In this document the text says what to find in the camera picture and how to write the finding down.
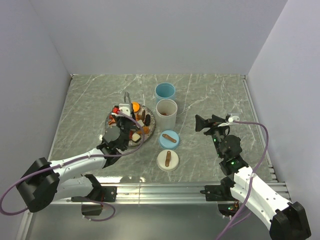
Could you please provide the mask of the white lid brown handle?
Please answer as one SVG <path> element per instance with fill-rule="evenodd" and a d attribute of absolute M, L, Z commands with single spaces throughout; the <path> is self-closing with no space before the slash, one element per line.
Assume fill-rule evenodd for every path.
<path fill-rule="evenodd" d="M 165 172 L 174 171 L 180 163 L 178 154 L 173 150 L 163 150 L 156 158 L 157 166 Z"/>

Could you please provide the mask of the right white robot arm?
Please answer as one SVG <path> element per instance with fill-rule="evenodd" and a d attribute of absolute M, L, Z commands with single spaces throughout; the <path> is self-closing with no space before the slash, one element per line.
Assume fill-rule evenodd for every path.
<path fill-rule="evenodd" d="M 204 135 L 211 136 L 225 175 L 220 185 L 206 185 L 201 193 L 208 202 L 239 202 L 226 210 L 231 219 L 216 238 L 220 239 L 237 225 L 235 219 L 248 208 L 267 227 L 271 239 L 306 240 L 312 233 L 305 208 L 299 202 L 290 202 L 279 195 L 258 177 L 257 168 L 250 167 L 241 157 L 241 139 L 230 134 L 230 126 L 237 124 L 241 121 L 236 115 L 225 118 L 212 115 L 208 119 L 195 116 L 195 131 L 206 129 Z"/>

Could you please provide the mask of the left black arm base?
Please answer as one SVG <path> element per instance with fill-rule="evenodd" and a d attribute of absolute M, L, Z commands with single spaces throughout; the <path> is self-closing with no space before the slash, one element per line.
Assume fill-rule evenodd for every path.
<path fill-rule="evenodd" d="M 115 207 L 111 204 L 116 201 L 116 186 L 95 187 L 87 196 L 74 196 L 73 203 L 81 203 L 81 214 L 87 220 L 102 222 L 111 219 L 116 214 Z M 103 210 L 111 210 L 111 215 L 103 219 L 92 219 L 101 216 Z"/>

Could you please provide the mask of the orange round toy food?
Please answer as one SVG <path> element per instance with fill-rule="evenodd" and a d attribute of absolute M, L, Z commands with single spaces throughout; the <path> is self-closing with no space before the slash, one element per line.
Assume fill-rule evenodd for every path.
<path fill-rule="evenodd" d="M 133 111 L 135 113 L 138 113 L 140 111 L 140 104 L 138 102 L 132 102 L 132 108 L 133 108 Z"/>

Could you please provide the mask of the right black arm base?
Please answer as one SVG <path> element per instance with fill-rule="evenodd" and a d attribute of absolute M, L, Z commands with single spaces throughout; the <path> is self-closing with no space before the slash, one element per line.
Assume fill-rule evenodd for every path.
<path fill-rule="evenodd" d="M 220 185 L 205 185 L 200 191 L 207 202 L 217 202 L 218 211 L 225 217 L 233 217 L 240 208 L 239 201 L 232 197 L 230 189 Z"/>

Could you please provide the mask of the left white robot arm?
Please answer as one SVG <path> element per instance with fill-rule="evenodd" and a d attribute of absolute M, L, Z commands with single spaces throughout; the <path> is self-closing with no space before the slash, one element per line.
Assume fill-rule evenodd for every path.
<path fill-rule="evenodd" d="M 90 172 L 107 168 L 129 154 L 130 131 L 136 118 L 128 92 L 124 102 L 112 108 L 111 115 L 115 125 L 107 128 L 97 147 L 58 161 L 39 158 L 25 172 L 16 189 L 30 212 L 39 212 L 51 202 L 65 198 L 104 200 L 105 190 Z"/>

